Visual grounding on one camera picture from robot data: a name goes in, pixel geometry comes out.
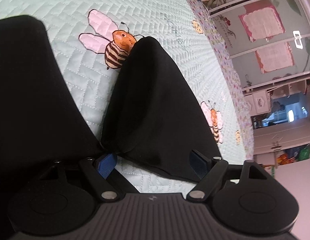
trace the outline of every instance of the quilted bedspread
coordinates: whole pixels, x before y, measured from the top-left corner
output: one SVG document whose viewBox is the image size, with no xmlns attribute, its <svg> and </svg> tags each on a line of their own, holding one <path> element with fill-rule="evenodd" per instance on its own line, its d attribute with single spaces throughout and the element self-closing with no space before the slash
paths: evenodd
<svg viewBox="0 0 310 240">
<path fill-rule="evenodd" d="M 108 69 L 104 48 L 96 53 L 92 48 L 98 45 L 85 46 L 79 40 L 82 33 L 96 34 L 97 27 L 89 24 L 88 14 L 92 10 L 113 22 L 112 28 L 134 36 L 156 38 L 178 65 L 199 104 L 204 102 L 201 105 L 219 112 L 217 143 L 223 158 L 231 164 L 252 158 L 252 125 L 240 82 L 225 43 L 201 3 L 196 0 L 0 0 L 0 19 L 28 14 L 44 22 L 71 95 L 99 139 L 120 70 Z M 101 43 L 101 38 L 94 39 Z M 206 117 L 209 124 L 211 117 Z M 161 178 L 124 159 L 119 160 L 116 168 L 141 192 L 185 195 L 194 186 Z"/>
</svg>

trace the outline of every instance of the pink wing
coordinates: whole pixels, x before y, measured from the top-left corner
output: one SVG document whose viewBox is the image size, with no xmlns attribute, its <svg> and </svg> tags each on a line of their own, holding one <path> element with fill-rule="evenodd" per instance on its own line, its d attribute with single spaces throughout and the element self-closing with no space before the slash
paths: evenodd
<svg viewBox="0 0 310 240">
<path fill-rule="evenodd" d="M 220 143 L 223 143 L 223 140 L 224 140 L 223 135 L 222 135 L 221 131 L 219 130 L 219 131 L 218 131 L 218 141 L 219 141 Z"/>
<path fill-rule="evenodd" d="M 89 12 L 88 23 L 97 34 L 107 38 L 109 41 L 113 40 L 113 32 L 118 30 L 118 26 L 111 18 L 97 10 Z"/>
<path fill-rule="evenodd" d="M 86 49 L 95 53 L 105 53 L 105 48 L 109 43 L 107 39 L 91 33 L 82 33 L 78 38 Z"/>
<path fill-rule="evenodd" d="M 221 130 L 223 128 L 222 114 L 220 111 L 217 111 L 216 115 L 217 115 L 217 127 Z"/>
<path fill-rule="evenodd" d="M 202 102 L 200 104 L 200 107 L 202 108 L 202 111 L 205 115 L 206 121 L 210 127 L 213 126 L 212 118 L 211 118 L 211 110 L 208 108 L 207 104 L 205 102 Z"/>
</svg>

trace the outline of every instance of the silver screw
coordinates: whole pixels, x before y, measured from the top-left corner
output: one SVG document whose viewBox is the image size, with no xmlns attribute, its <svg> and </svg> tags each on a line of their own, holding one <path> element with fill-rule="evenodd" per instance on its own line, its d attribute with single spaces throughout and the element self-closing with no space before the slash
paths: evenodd
<svg viewBox="0 0 310 240">
<path fill-rule="evenodd" d="M 201 190 L 193 190 L 189 193 L 190 197 L 192 198 L 204 198 L 205 193 Z"/>
<path fill-rule="evenodd" d="M 116 197 L 117 194 L 114 191 L 105 191 L 102 193 L 102 198 L 104 199 L 115 199 Z"/>
</svg>

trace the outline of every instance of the bee antenna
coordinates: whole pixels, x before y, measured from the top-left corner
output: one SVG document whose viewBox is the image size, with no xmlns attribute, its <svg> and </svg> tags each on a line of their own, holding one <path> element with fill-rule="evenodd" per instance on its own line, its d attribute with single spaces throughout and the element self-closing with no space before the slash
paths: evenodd
<svg viewBox="0 0 310 240">
<path fill-rule="evenodd" d="M 124 24 L 126 27 L 127 27 L 127 32 L 129 33 L 129 28 L 128 28 L 128 26 L 127 26 L 127 24 L 126 23 L 124 23 L 124 22 L 120 22 L 121 24 Z"/>
</svg>

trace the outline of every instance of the pink wall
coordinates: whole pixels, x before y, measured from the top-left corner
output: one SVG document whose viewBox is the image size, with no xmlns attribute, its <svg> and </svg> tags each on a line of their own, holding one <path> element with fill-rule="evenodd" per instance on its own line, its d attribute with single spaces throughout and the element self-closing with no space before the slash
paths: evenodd
<svg viewBox="0 0 310 240">
<path fill-rule="evenodd" d="M 296 198 L 300 206 L 292 233 L 300 240 L 310 240 L 310 159 L 279 166 L 275 179 Z"/>
</svg>

